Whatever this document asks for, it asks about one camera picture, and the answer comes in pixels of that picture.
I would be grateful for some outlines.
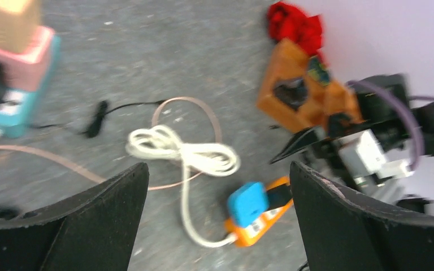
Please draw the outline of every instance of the gray surface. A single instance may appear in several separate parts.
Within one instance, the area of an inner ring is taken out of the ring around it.
[[[246,181],[271,182],[288,173],[288,160],[272,166],[267,161],[290,135],[268,130],[274,122],[255,108],[272,49],[264,22],[270,4],[264,0],[45,1],[45,23],[63,38],[63,59],[34,123],[69,122],[81,128],[101,99],[115,106],[181,95],[204,100],[222,123],[225,143],[235,147],[243,161],[233,176],[204,176],[191,184],[195,226],[209,239],[222,238],[224,202],[232,191]],[[199,109],[183,102],[168,109],[171,112],[162,123],[176,129],[183,140],[213,140],[207,117]],[[139,162],[126,155],[126,136],[133,129],[148,127],[153,110],[143,106],[118,111],[95,139],[50,129],[0,143],[52,151],[111,177]],[[180,178],[180,169],[166,161],[148,164],[152,185]],[[0,203],[31,210],[92,185],[52,162],[0,152]],[[179,188],[149,192],[129,270],[296,270],[304,262],[293,210],[253,247],[210,250],[187,237],[179,197]]]

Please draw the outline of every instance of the coiled white cable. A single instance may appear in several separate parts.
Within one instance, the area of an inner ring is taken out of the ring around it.
[[[237,239],[231,233],[222,241],[206,240],[192,225],[189,212],[190,171],[194,169],[215,177],[234,174],[241,162],[233,148],[220,143],[184,143],[171,128],[157,125],[151,129],[137,129],[131,132],[125,149],[130,155],[141,159],[163,159],[182,163],[181,217],[184,228],[192,240],[203,247],[217,248]]]

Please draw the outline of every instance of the pink container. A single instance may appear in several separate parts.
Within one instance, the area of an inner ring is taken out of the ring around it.
[[[51,62],[50,44],[53,37],[53,29],[40,26],[32,43],[22,54],[0,49],[0,63],[4,65],[8,87],[30,92],[39,89]]]

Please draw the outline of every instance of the blue plug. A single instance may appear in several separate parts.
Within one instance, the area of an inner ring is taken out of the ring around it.
[[[227,206],[235,224],[247,228],[268,209],[266,189],[261,182],[249,182],[232,193]]]

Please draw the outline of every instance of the red fabric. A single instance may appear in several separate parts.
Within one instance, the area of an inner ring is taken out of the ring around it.
[[[268,34],[280,41],[288,38],[298,44],[309,56],[319,55],[322,47],[320,17],[308,17],[302,10],[283,2],[271,5],[267,11]]]

